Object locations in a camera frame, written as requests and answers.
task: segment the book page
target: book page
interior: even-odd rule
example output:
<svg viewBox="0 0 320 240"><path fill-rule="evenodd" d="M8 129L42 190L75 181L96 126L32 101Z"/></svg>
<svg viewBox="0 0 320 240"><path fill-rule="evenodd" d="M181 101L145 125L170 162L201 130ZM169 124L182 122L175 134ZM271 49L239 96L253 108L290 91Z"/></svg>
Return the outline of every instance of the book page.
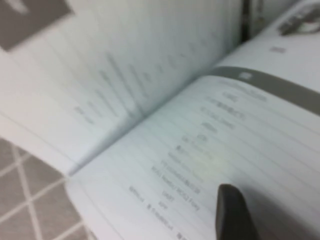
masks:
<svg viewBox="0 0 320 240"><path fill-rule="evenodd" d="M1 1L1 137L74 171L234 47L227 2Z"/></svg>
<svg viewBox="0 0 320 240"><path fill-rule="evenodd" d="M220 184L240 189L262 239L320 238L320 33L298 34L310 29L302 24L280 35L314 3L297 5L70 179L98 239L215 239Z"/></svg>

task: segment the gray rectangle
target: gray rectangle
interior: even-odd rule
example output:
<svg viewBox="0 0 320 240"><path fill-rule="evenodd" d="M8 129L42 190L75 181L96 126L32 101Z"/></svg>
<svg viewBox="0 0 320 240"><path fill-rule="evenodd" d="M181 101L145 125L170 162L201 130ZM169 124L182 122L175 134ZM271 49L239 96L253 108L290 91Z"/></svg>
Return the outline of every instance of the gray rectangle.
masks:
<svg viewBox="0 0 320 240"><path fill-rule="evenodd" d="M65 0L0 0L0 46L8 51L71 12Z"/></svg>
<svg viewBox="0 0 320 240"><path fill-rule="evenodd" d="M250 80L244 79L243 73L249 74ZM249 84L320 116L320 93L291 81L265 72L235 66L217 67L209 75Z"/></svg>

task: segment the gray tiled floor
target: gray tiled floor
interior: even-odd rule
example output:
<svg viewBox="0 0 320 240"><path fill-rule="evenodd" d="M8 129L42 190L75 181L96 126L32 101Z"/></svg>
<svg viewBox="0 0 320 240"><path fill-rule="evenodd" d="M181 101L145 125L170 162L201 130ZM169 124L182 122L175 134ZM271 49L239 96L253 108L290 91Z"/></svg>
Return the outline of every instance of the gray tiled floor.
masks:
<svg viewBox="0 0 320 240"><path fill-rule="evenodd" d="M94 240L64 181L43 161L0 139L0 240Z"/></svg>

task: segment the tile grout line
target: tile grout line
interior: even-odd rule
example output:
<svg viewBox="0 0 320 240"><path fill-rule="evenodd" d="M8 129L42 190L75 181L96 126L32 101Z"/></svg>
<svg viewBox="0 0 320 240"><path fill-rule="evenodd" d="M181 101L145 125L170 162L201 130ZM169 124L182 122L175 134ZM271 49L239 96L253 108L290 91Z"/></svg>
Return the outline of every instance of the tile grout line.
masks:
<svg viewBox="0 0 320 240"><path fill-rule="evenodd" d="M24 207L27 206L27 202L20 203L18 206L16 206L14 209L6 212L4 215L0 217L0 224L2 224L4 221L8 220L11 218L13 215L15 215L17 212L22 210Z"/></svg>
<svg viewBox="0 0 320 240"><path fill-rule="evenodd" d="M47 187L45 187L44 189L40 190L38 193L36 193L34 196L31 197L31 201L37 200L39 198L41 198L42 196L44 196L47 192L51 191L52 189L54 189L55 187L59 186L60 184L62 184L65 181L65 179L61 178L58 181L51 183L50 185L48 185ZM9 219L11 216L13 216L14 214L16 214L17 212L19 212L23 207L28 205L28 201L25 201L23 203L20 203L18 206L16 206L14 209L6 212L4 215L0 216L0 224L2 222L4 222L5 220Z"/></svg>
<svg viewBox="0 0 320 240"><path fill-rule="evenodd" d="M75 231L77 231L79 228L81 228L83 226L83 222L79 221L78 223L76 223L75 225L73 225L72 227L70 227L69 229L67 229L66 231L64 231L63 233L61 233L59 236L56 236L54 239L52 240L63 240L65 237L69 236L70 234L74 233Z"/></svg>
<svg viewBox="0 0 320 240"><path fill-rule="evenodd" d="M24 154L21 158L20 158L20 162L24 162L27 159L29 159L31 157L30 154ZM2 170L0 170L0 178L3 177L4 175L6 175L7 173L9 173L10 171L12 171L13 169L15 169L17 167L17 161L13 160L14 162L11 163L10 165L6 166L5 168L3 168Z"/></svg>
<svg viewBox="0 0 320 240"><path fill-rule="evenodd" d="M35 210L35 206L34 206L33 202L31 201L32 198L31 198L31 193L30 193L30 189L28 186L28 182L27 182L26 173L23 169L22 161L20 161L18 150L13 144L11 145L11 151L12 151L12 155L14 156L14 160L17 163L17 170L18 170L18 174L19 174L22 189L23 189L23 194L26 199L29 214L31 217L34 235L36 237L36 240L43 240L39 220L38 220L37 213Z"/></svg>
<svg viewBox="0 0 320 240"><path fill-rule="evenodd" d="M65 182L65 179L62 177L59 180L49 184L48 186L46 186L42 190L38 191L35 195L33 195L31 197L30 201L34 201L34 200L37 200L37 199L41 198L43 195L45 195L46 193L50 192L55 187L58 187L60 184L63 184L64 182Z"/></svg>
<svg viewBox="0 0 320 240"><path fill-rule="evenodd" d="M11 172L13 169L15 169L17 166L17 163L11 163L9 166L6 166L4 169L0 171L0 178L6 175L7 173Z"/></svg>

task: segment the open book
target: open book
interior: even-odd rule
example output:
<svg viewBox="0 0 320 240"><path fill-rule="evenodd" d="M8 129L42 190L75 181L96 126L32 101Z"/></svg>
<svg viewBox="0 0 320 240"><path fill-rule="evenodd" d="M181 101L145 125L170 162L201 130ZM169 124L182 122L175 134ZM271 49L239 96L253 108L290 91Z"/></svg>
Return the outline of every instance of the open book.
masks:
<svg viewBox="0 0 320 240"><path fill-rule="evenodd" d="M320 1L214 67L239 42L239 1L56 2L41 36L0 38L0 131L71 175L98 239L215 239L221 183L262 239L320 237Z"/></svg>

